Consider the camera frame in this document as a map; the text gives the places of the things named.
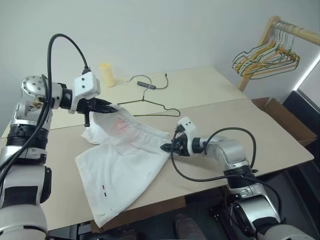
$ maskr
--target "table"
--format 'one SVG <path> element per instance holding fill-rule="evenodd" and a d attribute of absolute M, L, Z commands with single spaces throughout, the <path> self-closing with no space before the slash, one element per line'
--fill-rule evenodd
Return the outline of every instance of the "table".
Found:
<path fill-rule="evenodd" d="M 184 108 L 181 110 L 181 118 L 188 116 L 197 126 L 200 136 L 208 136 L 225 127 L 249 130 L 257 142 L 254 168 L 259 170 L 258 175 L 313 159 L 313 156 L 269 115 L 259 110 L 249 99 L 240 96 Z M 168 117 L 163 121 L 161 116 L 148 116 L 138 119 L 154 128 L 173 133 L 180 118 Z M 50 198 L 42 204 L 49 230 L 93 219 L 74 160 L 75 156 L 93 146 L 80 136 L 84 130 L 85 128 L 79 125 L 54 129 L 49 133 L 46 165 L 52 169 L 52 191 Z M 250 137 L 234 130 L 221 135 L 240 141 L 248 158 L 251 159 L 253 147 Z M 178 168 L 193 178 L 217 177 L 223 174 L 218 164 L 205 157 L 177 157 L 176 161 Z M 223 179 L 213 182 L 188 181 L 180 177 L 171 162 L 167 161 L 148 189 L 128 209 L 225 184 L 226 181 Z"/>

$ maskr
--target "black cable with connector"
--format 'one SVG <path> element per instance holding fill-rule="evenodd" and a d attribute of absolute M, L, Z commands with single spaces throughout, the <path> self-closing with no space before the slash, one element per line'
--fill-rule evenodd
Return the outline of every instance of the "black cable with connector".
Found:
<path fill-rule="evenodd" d="M 164 87 L 156 87 L 155 85 L 152 85 L 152 80 L 151 80 L 151 78 L 148 77 L 147 75 L 143 75 L 143 74 L 139 74 L 139 75 L 135 75 L 135 76 L 131 77 L 128 82 L 131 82 L 131 80 L 134 79 L 134 78 L 136 78 L 136 77 L 144 77 L 144 78 L 149 79 L 151 84 L 145 83 L 145 82 L 143 82 L 143 81 L 138 81 L 138 82 L 136 83 L 138 86 L 141 86 L 141 87 L 144 87 L 144 88 L 147 88 L 147 89 L 152 89 L 152 90 L 155 90 L 155 89 L 161 90 L 161 89 L 166 89 L 166 88 L 168 87 L 168 85 L 169 85 L 169 80 L 168 80 L 168 77 L 167 77 L 168 74 L 165 73 L 164 76 L 165 76 L 165 79 L 166 79 L 166 85 L 165 85 Z"/>
<path fill-rule="evenodd" d="M 167 77 L 168 74 L 165 73 L 164 76 L 165 76 L 165 79 L 166 79 L 166 85 L 164 87 L 156 87 L 155 89 L 166 89 L 168 87 L 168 85 L 169 85 L 169 80 L 168 80 L 168 77 Z"/>
<path fill-rule="evenodd" d="M 84 63 L 84 69 L 82 71 L 82 75 L 88 73 L 88 72 L 91 72 L 90 68 L 88 67 L 88 64 L 87 64 L 87 60 L 84 56 L 84 54 L 82 53 L 82 51 L 80 50 L 80 48 L 78 47 L 78 45 L 67 35 L 63 34 L 63 33 L 57 33 L 55 35 L 53 35 L 49 41 L 49 44 L 48 44 L 48 51 L 47 51 L 47 70 L 48 70 L 48 79 L 51 80 L 51 52 L 52 52 L 52 47 L 53 47 L 53 44 L 54 44 L 54 41 L 57 39 L 57 38 L 65 38 L 67 39 L 70 43 L 72 43 L 72 45 L 77 49 L 77 51 L 79 52 L 81 58 L 82 58 L 82 61 Z"/>

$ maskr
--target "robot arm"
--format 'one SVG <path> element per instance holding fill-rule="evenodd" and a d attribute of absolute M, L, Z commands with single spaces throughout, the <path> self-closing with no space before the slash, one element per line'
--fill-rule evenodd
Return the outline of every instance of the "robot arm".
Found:
<path fill-rule="evenodd" d="M 4 166 L 8 158 L 21 149 L 35 131 L 46 95 L 44 81 L 47 81 L 44 76 L 28 76 L 22 80 L 22 97 L 10 122 L 7 143 L 0 155 L 0 166 Z M 99 80 L 91 71 L 77 77 L 72 89 L 68 89 L 65 84 L 52 83 L 52 104 L 41 131 L 10 168 L 3 184 L 0 183 L 0 240 L 46 239 L 46 218 L 40 204 L 51 193 L 52 172 L 44 165 L 51 109 L 63 108 L 71 114 L 84 114 L 85 126 L 89 127 L 90 111 L 117 111 L 109 106 L 110 102 L 95 98 L 99 93 Z"/>
<path fill-rule="evenodd" d="M 180 156 L 204 154 L 216 160 L 227 178 L 232 209 L 240 230 L 248 237 L 258 240 L 312 240 L 297 228 L 281 224 L 277 209 L 271 202 L 264 186 L 256 179 L 242 145 L 226 137 L 197 137 L 196 126 L 184 117 L 177 124 L 180 135 L 173 139 L 173 151 Z M 161 146 L 170 152 L 172 144 Z"/>

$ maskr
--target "black cable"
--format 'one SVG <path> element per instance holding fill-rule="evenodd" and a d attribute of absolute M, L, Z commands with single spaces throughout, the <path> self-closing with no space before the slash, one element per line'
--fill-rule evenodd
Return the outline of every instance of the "black cable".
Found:
<path fill-rule="evenodd" d="M 255 137 L 253 136 L 253 134 L 251 132 L 249 132 L 247 129 L 241 128 L 241 127 L 225 127 L 225 128 L 221 128 L 220 130 L 216 131 L 214 134 L 212 134 L 208 140 L 205 142 L 205 144 L 203 145 L 203 148 L 201 150 L 201 152 L 205 151 L 207 148 L 207 145 L 209 144 L 210 140 L 217 135 L 218 133 L 221 133 L 223 131 L 227 131 L 227 130 L 238 130 L 238 131 L 242 131 L 247 133 L 251 139 L 252 139 L 252 144 L 253 144 L 253 153 L 252 153 L 252 161 L 250 164 L 250 167 L 253 168 L 255 165 L 255 161 L 256 161 L 256 154 L 257 154 L 257 142 Z"/>
<path fill-rule="evenodd" d="M 164 87 L 156 87 L 155 89 L 166 89 L 169 85 L 169 80 L 168 80 L 168 77 L 167 77 L 167 73 L 164 74 L 165 76 L 165 79 L 166 79 L 166 85 Z"/>
<path fill-rule="evenodd" d="M 47 84 L 45 75 L 42 74 L 41 79 L 42 79 L 43 85 L 44 85 L 44 101 L 43 101 L 42 107 L 47 108 L 47 105 L 49 104 L 48 99 L 46 97 L 48 95 L 48 84 Z M 40 112 L 40 114 L 38 116 L 38 120 L 36 121 L 36 125 L 38 125 L 40 123 L 42 116 L 43 116 L 43 113 L 44 113 L 43 111 Z"/>
<path fill-rule="evenodd" d="M 68 37 L 67 35 L 63 34 L 63 33 L 57 33 L 55 35 L 53 35 L 49 41 L 49 45 L 48 45 L 48 51 L 47 51 L 47 68 L 48 68 L 48 79 L 50 78 L 51 79 L 51 51 L 52 51 L 52 46 L 53 46 L 53 43 L 55 41 L 56 38 L 58 37 L 62 37 L 62 38 L 65 38 L 65 39 L 68 39 L 69 42 L 71 42 L 73 44 L 73 46 L 78 50 L 82 60 L 83 60 L 83 63 L 84 63 L 84 68 L 85 69 L 88 69 L 88 64 L 87 64 L 87 60 L 84 56 L 84 54 L 82 53 L 82 51 L 80 50 L 80 48 L 78 47 L 78 45 L 70 38 Z"/>
<path fill-rule="evenodd" d="M 207 147 L 208 145 L 208 142 L 210 141 L 210 139 L 212 139 L 214 137 L 214 135 L 216 135 L 217 133 L 220 133 L 222 131 L 225 131 L 225 130 L 239 130 L 238 127 L 227 127 L 227 128 L 222 128 L 218 131 L 216 131 L 214 134 L 212 134 L 209 139 L 207 140 L 206 144 L 204 145 L 204 149 Z M 247 176 L 242 176 L 242 175 L 223 175 L 223 176 L 216 176 L 216 177 L 212 177 L 212 178 L 205 178 L 205 179 L 196 179 L 196 178 L 192 178 L 192 177 L 188 177 L 186 175 L 184 175 L 182 172 L 180 172 L 180 170 L 177 168 L 176 166 L 176 163 L 175 163 L 175 160 L 174 160 L 174 140 L 176 139 L 176 136 L 177 136 L 177 131 L 174 132 L 174 135 L 173 135 L 173 139 L 172 139 L 172 143 L 171 143 L 171 149 L 170 149 L 170 157 L 171 157 L 171 162 L 172 162 L 172 165 L 175 169 L 175 171 L 183 178 L 189 180 L 189 181 L 193 181 L 193 182 L 211 182 L 211 181 L 216 181 L 216 180 L 220 180 L 220 179 L 228 179 L 228 178 L 238 178 L 238 179 L 244 179 L 244 180 L 248 180 L 252 183 L 259 183 L 261 185 L 264 185 L 266 186 L 267 188 L 269 188 L 271 191 L 274 192 L 274 194 L 276 195 L 277 197 L 277 200 L 278 200 L 278 212 L 279 212 L 279 216 L 281 217 L 281 214 L 282 214 L 282 201 L 281 201 L 281 198 L 280 198 L 280 195 L 279 193 L 277 192 L 277 190 L 275 190 L 272 186 L 270 186 L 268 183 L 264 182 L 264 181 L 261 181 L 261 180 L 258 180 L 256 178 L 252 178 L 252 177 L 247 177 Z"/>

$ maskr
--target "floor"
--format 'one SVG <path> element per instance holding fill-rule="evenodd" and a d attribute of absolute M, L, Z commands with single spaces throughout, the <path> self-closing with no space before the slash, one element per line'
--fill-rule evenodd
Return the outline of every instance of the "floor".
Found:
<path fill-rule="evenodd" d="M 274 174 L 265 175 L 261 180 L 268 182 L 280 194 L 283 205 L 282 219 L 286 223 L 307 233 L 314 239 L 319 239 L 317 226 L 311 221 L 310 213 L 306 204 L 302 201 L 301 195 L 292 184 L 286 170 Z M 278 207 L 274 193 L 266 189 L 273 204 Z M 216 221 L 209 209 L 217 206 L 222 195 L 219 188 L 209 189 L 193 195 L 186 196 L 186 207 L 166 212 L 129 225 L 123 225 L 104 233 L 88 233 L 81 236 L 81 240 L 118 240 L 120 235 L 128 230 L 136 230 L 142 233 L 142 240 L 167 240 L 175 239 L 173 221 L 177 214 L 186 214 L 193 218 L 208 240 L 227 240 L 221 224 Z M 239 240 L 249 240 L 236 227 Z"/>
<path fill-rule="evenodd" d="M 220 224 L 211 216 L 209 208 L 216 205 L 221 197 L 212 196 L 201 201 L 186 198 L 187 206 L 171 212 L 140 220 L 129 225 L 109 230 L 104 234 L 88 234 L 85 240 L 117 240 L 127 230 L 134 229 L 142 234 L 143 240 L 176 239 L 173 220 L 177 214 L 186 214 L 193 218 L 205 236 L 210 240 L 227 240 Z"/>

